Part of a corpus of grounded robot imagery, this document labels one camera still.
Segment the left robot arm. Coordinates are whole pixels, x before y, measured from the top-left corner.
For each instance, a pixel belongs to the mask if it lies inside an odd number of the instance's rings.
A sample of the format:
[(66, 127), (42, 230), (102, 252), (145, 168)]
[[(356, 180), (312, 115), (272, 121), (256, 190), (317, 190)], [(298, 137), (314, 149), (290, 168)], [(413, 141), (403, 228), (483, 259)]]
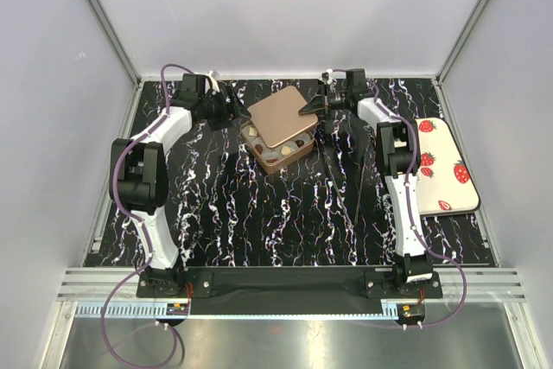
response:
[(160, 114), (141, 132), (111, 145), (110, 197), (137, 229), (144, 249), (143, 265), (134, 272), (140, 296), (178, 296), (192, 287), (165, 213), (167, 153), (201, 121), (222, 130), (251, 115), (213, 71), (184, 72), (174, 93), (166, 80), (161, 84), (165, 106)]

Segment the brown tin lid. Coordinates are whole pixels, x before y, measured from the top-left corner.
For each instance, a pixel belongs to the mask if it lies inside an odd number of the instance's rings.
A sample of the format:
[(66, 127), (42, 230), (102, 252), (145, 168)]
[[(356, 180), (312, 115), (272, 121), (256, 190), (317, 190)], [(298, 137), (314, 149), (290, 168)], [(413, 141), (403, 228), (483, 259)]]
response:
[(307, 104), (295, 86), (286, 86), (248, 107), (251, 122), (264, 143), (274, 149), (318, 123), (315, 114), (300, 115)]

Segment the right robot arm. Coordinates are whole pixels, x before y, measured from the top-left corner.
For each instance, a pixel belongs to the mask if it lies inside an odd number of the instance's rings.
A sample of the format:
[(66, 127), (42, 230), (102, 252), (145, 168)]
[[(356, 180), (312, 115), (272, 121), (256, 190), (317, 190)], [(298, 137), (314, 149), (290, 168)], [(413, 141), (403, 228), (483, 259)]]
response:
[(332, 111), (348, 110), (373, 129), (377, 170), (391, 198), (396, 230), (392, 286), (400, 296), (421, 297), (432, 286), (433, 260), (421, 242), (416, 194), (421, 154), (416, 122), (386, 107), (378, 92), (370, 91), (363, 69), (347, 69), (343, 73), (346, 86), (338, 91), (334, 87), (334, 71), (323, 72), (318, 79), (317, 95), (298, 113), (315, 114), (322, 120)]

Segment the silver metal tongs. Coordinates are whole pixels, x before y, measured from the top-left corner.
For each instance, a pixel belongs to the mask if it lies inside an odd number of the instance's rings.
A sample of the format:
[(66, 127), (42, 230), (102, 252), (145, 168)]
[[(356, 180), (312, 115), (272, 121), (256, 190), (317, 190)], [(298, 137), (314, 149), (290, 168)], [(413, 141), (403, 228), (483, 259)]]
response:
[(359, 176), (359, 185), (356, 192), (355, 206), (353, 210), (353, 215), (350, 214), (346, 204), (346, 179), (339, 181), (334, 175), (333, 168), (331, 167), (329, 153), (327, 151), (327, 145), (321, 143), (321, 159), (323, 167), (327, 177), (329, 178), (331, 185), (336, 193), (336, 198), (338, 201), (338, 206), (344, 214), (346, 220), (346, 226), (351, 227), (352, 229), (359, 223), (359, 211), (361, 206), (362, 192), (363, 192), (363, 182), (364, 182), (364, 173), (365, 173), (365, 156), (361, 158), (361, 167), (360, 167), (360, 176)]

